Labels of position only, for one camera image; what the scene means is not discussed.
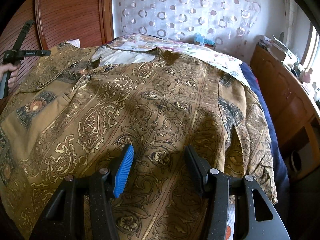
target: navy blue blanket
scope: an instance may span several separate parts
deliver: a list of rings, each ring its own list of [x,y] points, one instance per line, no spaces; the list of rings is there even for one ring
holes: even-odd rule
[[[262,97],[258,81],[252,73],[250,67],[246,63],[243,62],[242,65],[240,65],[240,67],[252,91],[256,93],[268,123],[269,134],[271,137],[270,148],[273,158],[273,169],[278,198],[278,203],[275,205],[275,208],[278,214],[280,215],[281,219],[285,223],[287,220],[289,208],[289,178],[287,173],[287,167],[285,166],[284,161],[281,157],[275,128],[273,126],[267,105]]]

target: wooden headboard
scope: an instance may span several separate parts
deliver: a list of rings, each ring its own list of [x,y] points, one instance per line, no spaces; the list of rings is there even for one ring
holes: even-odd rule
[[[0,36],[0,54],[13,47],[24,23],[31,19],[36,23],[21,49],[48,49],[69,39],[80,39],[82,48],[105,44],[113,39],[111,1],[26,0]],[[0,100],[0,113],[36,61],[37,57],[30,57],[22,62],[16,84]]]

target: human hand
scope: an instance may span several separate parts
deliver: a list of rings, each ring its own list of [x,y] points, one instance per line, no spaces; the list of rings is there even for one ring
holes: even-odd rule
[[[14,66],[11,63],[8,63],[6,65],[0,65],[0,81],[2,80],[3,74],[6,73],[7,71],[10,71],[11,75],[10,75],[10,79],[8,80],[8,88],[12,88],[14,83],[17,80],[20,67],[21,67],[21,64],[18,64],[18,66]]]

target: white wall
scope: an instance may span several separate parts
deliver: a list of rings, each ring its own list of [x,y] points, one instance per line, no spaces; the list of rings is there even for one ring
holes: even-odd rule
[[[306,49],[309,30],[310,20],[303,10],[298,6],[297,21],[293,26],[292,48],[289,49],[292,51],[292,53],[297,54],[300,59],[302,58]]]
[[[260,0],[261,11],[258,20],[250,28],[247,36],[246,53],[240,58],[246,63],[250,63],[250,59],[254,52],[254,48],[259,41],[259,35],[272,38],[274,35],[277,39],[285,28],[285,5],[283,0]]]

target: metal pin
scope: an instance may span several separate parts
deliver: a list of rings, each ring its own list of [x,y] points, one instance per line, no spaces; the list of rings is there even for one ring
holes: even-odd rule
[[[66,181],[72,181],[73,180],[73,176],[72,175],[67,175],[64,179]]]
[[[253,181],[253,177],[251,175],[246,175],[244,177],[247,181]]]
[[[217,175],[218,173],[219,173],[219,170],[217,170],[217,169],[215,169],[215,168],[212,168],[212,169],[210,169],[210,171],[209,171],[211,174],[213,174],[213,175]]]
[[[101,168],[99,170],[100,174],[107,174],[109,172],[109,169],[108,168]]]

